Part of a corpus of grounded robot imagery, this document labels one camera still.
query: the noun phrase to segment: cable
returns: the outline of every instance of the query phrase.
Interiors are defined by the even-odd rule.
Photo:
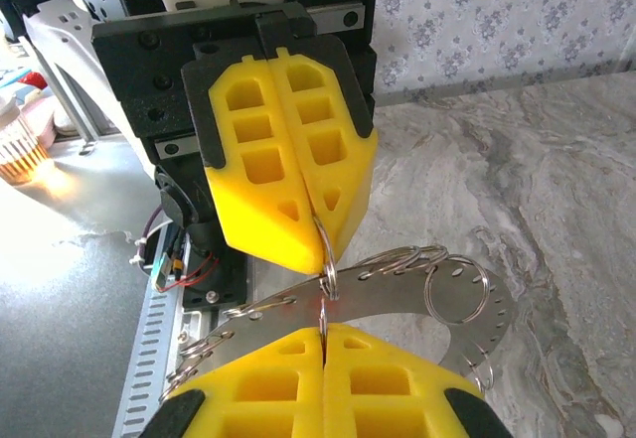
[[[171,219],[166,219],[165,221],[157,224],[155,227],[153,227],[152,229],[150,229],[150,232],[148,232],[148,235],[146,236],[146,238],[152,236],[155,232],[157,232],[159,229],[161,229],[164,226],[167,226],[168,224],[170,224],[172,222]]]
[[[177,238],[177,244],[175,244],[175,252],[174,259],[172,260],[172,272],[175,275],[175,281],[181,280],[181,275],[183,274],[184,264],[183,264],[183,256],[186,252],[186,236]]]
[[[208,274],[210,274],[211,272],[213,272],[216,268],[217,265],[219,264],[219,259],[216,258],[214,260],[214,262],[212,263],[212,265],[208,268],[208,270],[206,272],[204,272],[203,274],[201,273],[201,269],[203,269],[203,266],[205,266],[210,259],[212,259],[212,254],[210,254],[202,263],[201,265],[195,269],[192,273],[188,274],[186,277],[184,277],[183,279],[181,279],[180,281],[175,281],[172,284],[170,284],[169,286],[166,286],[164,288],[158,289],[159,292],[166,292],[170,289],[172,289],[173,287],[190,287],[190,286],[194,286],[199,284],[201,281],[203,281],[206,277],[208,277]]]
[[[152,214],[150,215],[150,218],[146,222],[146,226],[143,227],[143,231],[141,231],[141,239],[142,240],[139,241],[139,246],[137,247],[137,257],[140,257],[142,261],[143,261],[143,258],[144,258],[144,253],[146,252],[146,239],[150,236],[150,234],[149,234],[150,227],[152,226],[152,223],[155,222],[155,220],[157,219],[157,217],[161,213],[161,210],[162,210],[161,205],[159,205],[155,209],[155,211],[152,212]]]
[[[177,254],[179,253],[179,250],[181,249],[181,245],[183,244],[185,238],[186,231],[182,227],[178,226],[177,233],[170,241],[168,249],[166,249],[166,254],[168,254],[173,261],[177,258]]]

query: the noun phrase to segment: metal split ring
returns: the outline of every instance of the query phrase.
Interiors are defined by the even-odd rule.
[[[202,339],[199,339],[197,342],[194,342],[193,344],[191,344],[190,346],[186,347],[184,350],[182,350],[179,355],[185,360],[185,359],[193,359],[194,357],[200,356],[202,354],[207,353],[208,351],[210,351],[211,349],[213,349],[214,347],[219,346],[220,344],[222,344],[223,342],[225,342],[227,339],[231,339],[234,336],[234,332],[223,332],[222,334],[213,334],[213,333],[209,333],[207,334],[205,337],[203,337]],[[214,342],[210,342],[210,338],[212,337],[216,337],[217,340]]]
[[[490,297],[490,278],[488,277],[488,273],[483,267],[481,267],[475,261],[473,261],[472,259],[466,256],[462,256],[460,254],[451,254],[446,259],[449,259],[455,262],[464,263],[464,264],[470,264],[474,266],[477,269],[477,271],[479,271],[480,280],[484,286],[481,301],[479,302],[479,305],[475,308],[475,310],[472,313],[470,313],[468,316],[464,317],[463,319],[459,321],[447,321],[446,319],[441,317],[439,313],[435,310],[435,306],[433,305],[432,298],[430,297],[432,282],[433,282],[432,278],[437,268],[432,267],[428,270],[426,274],[426,280],[424,281],[424,302],[426,303],[426,308],[428,309],[428,313],[433,317],[433,319],[437,320],[438,322],[441,322],[442,324],[446,326],[461,326],[463,324],[466,324],[472,321],[477,316],[479,316],[484,310],[484,308],[486,307],[486,303],[488,302],[488,298]]]
[[[360,275],[361,280],[369,279],[374,274],[389,274],[391,272],[400,274],[403,270],[416,262],[421,256],[421,248],[417,246],[403,246],[391,249],[389,251],[381,252],[374,256],[368,257],[353,267],[360,266],[372,266],[368,272],[363,272]],[[382,264],[392,260],[390,264],[387,264],[379,269],[374,269],[373,266]]]
[[[423,269],[428,272],[430,268],[439,264],[441,261],[448,258],[448,249],[446,246],[434,244],[432,246],[422,246],[420,248],[421,256],[410,264],[405,271],[414,271],[417,269]]]
[[[263,304],[262,306],[252,307],[251,304],[243,304],[238,307],[232,307],[231,309],[227,309],[224,311],[224,315],[228,319],[236,319],[237,317],[250,316],[251,314],[259,314],[267,309],[271,309],[272,307],[284,306],[287,304],[293,304],[296,302],[295,296],[285,296],[278,298],[277,302],[271,302],[269,304]]]
[[[477,365],[470,362],[466,358],[466,356],[464,356],[464,359],[468,363],[468,366],[470,366],[470,369],[472,370],[473,375],[475,376],[475,383],[477,387],[479,388],[479,391],[481,391],[482,393],[485,393],[486,391],[491,390],[493,386],[495,385],[495,373],[493,371],[493,366],[490,363],[490,357],[488,356],[488,353],[484,351],[477,344],[475,344],[475,347],[479,349],[479,351],[481,352],[481,355],[484,357],[484,360],[486,361],[486,364],[488,365],[488,375],[489,375],[488,378],[484,381],[481,377],[481,374],[477,371]]]
[[[167,380],[169,383],[168,388],[166,388],[164,392],[161,393],[161,396],[159,397],[159,403],[163,403],[163,401],[168,397],[170,393],[175,391],[178,387],[180,387],[186,381],[188,381],[190,378],[196,375],[198,372],[197,366],[199,366],[200,363],[201,362],[197,362],[196,364],[188,365],[187,367],[185,367],[183,370],[180,370],[179,372],[175,370],[172,373],[170,373],[167,377]]]
[[[323,246],[325,246],[325,267],[324,275],[320,278],[320,288],[329,297],[331,301],[337,301],[338,294],[338,271],[336,270],[336,260],[334,259],[334,250],[329,242],[329,235],[327,229],[323,225],[322,221],[318,217],[314,217],[314,222],[320,233]]]
[[[322,363],[327,361],[327,333],[329,331],[329,322],[327,320],[327,308],[325,307],[325,298],[320,298],[320,315],[318,317],[318,330],[320,332],[320,345],[322,346]]]

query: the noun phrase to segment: gray countertop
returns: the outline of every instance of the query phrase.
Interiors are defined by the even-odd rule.
[[[517,438],[636,436],[634,92],[623,73],[377,110],[369,211],[341,266],[438,242],[504,277],[518,307],[487,396]],[[121,137],[78,148],[54,148],[67,192],[0,189],[2,436],[114,421],[147,282],[130,238],[158,196]],[[259,262],[257,297],[304,279]],[[448,343],[422,316],[358,325],[432,360]]]
[[[379,108],[369,210],[341,266],[441,243],[517,301],[488,400],[517,438],[636,436],[636,73]],[[257,264],[258,298],[304,278]],[[430,318],[362,325],[433,360]]]

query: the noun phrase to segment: floral wallpaper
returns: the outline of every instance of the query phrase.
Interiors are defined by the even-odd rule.
[[[376,92],[421,100],[630,69],[636,0],[377,0]]]

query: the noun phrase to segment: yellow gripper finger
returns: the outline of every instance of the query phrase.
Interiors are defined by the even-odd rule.
[[[313,217],[338,260],[367,211],[378,134],[358,134],[330,68],[277,54],[245,57],[210,87],[226,163],[205,170],[229,246],[314,274],[325,259]]]
[[[339,324],[329,325],[324,365],[318,329],[302,329],[177,388],[142,436],[153,430],[185,438],[512,436],[465,378]]]

